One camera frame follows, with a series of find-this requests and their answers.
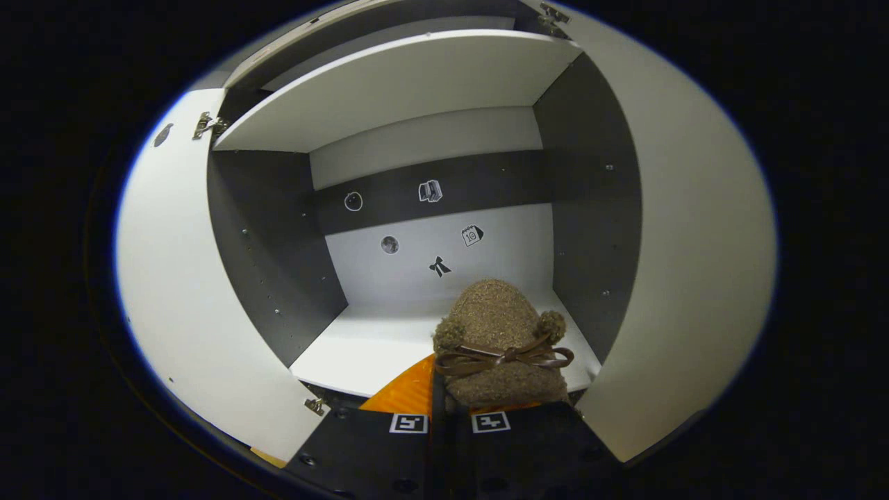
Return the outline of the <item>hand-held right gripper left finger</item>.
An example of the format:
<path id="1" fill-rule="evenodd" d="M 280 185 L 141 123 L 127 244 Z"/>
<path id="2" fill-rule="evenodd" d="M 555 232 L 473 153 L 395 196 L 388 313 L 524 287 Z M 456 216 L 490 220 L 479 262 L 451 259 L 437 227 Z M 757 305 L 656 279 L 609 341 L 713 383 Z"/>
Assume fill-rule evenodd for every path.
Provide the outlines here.
<path id="1" fill-rule="evenodd" d="M 324 415 L 285 466 L 328 498 L 422 499 L 434 430 L 433 354 L 369 398 L 313 387 Z"/>

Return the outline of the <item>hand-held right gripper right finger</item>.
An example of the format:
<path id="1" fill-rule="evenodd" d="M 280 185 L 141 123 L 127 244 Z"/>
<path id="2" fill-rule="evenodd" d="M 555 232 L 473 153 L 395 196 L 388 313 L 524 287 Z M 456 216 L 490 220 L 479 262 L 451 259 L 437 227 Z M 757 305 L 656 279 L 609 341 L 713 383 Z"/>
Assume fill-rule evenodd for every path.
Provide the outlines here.
<path id="1" fill-rule="evenodd" d="M 447 499 L 602 499 L 623 470 L 564 402 L 476 414 L 458 408 L 444 443 Z"/>

